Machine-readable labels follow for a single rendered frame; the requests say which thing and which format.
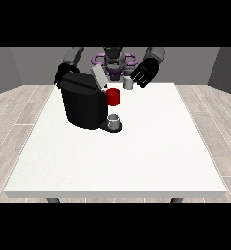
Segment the small grey cup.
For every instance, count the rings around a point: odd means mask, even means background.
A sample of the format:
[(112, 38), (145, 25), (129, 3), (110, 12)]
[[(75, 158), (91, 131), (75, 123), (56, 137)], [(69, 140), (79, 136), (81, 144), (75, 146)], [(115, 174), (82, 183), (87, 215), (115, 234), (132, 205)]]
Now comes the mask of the small grey cup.
[(120, 118), (117, 114), (110, 114), (107, 117), (108, 120), (108, 128), (111, 130), (116, 130), (120, 126)]

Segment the black coffee machine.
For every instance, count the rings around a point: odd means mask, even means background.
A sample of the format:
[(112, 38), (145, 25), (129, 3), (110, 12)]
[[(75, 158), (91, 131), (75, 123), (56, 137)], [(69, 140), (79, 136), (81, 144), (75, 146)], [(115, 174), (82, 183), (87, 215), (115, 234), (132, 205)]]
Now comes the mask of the black coffee machine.
[(122, 130), (108, 128), (107, 90), (99, 89), (94, 77), (86, 73), (67, 73), (60, 82), (66, 117), (70, 123), (82, 129), (103, 129), (110, 133)]

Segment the pale grey machine lid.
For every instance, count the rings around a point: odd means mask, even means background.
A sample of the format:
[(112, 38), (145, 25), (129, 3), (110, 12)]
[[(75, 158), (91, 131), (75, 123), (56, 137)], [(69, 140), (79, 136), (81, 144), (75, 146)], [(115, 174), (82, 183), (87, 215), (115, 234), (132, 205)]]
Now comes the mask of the pale grey machine lid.
[(103, 89), (107, 85), (108, 79), (107, 79), (101, 65), (97, 64), (97, 65), (93, 66), (90, 69), (90, 72), (93, 75), (93, 77), (95, 78), (98, 87), (100, 89)]

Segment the red pod holder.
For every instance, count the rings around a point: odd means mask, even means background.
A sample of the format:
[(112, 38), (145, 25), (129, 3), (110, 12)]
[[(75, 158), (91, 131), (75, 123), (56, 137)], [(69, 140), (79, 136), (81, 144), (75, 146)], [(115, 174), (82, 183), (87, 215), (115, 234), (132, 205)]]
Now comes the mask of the red pod holder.
[(120, 90), (117, 88), (109, 88), (106, 91), (107, 104), (110, 106), (116, 106), (120, 103)]

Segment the small grey coffee pod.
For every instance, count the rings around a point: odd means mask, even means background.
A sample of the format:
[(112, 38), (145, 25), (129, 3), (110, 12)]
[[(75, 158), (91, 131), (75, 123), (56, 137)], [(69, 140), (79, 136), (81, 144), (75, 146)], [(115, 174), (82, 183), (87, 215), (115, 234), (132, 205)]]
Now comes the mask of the small grey coffee pod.
[(133, 80), (130, 76), (124, 76), (123, 77), (123, 88), (126, 90), (131, 90), (133, 88)]

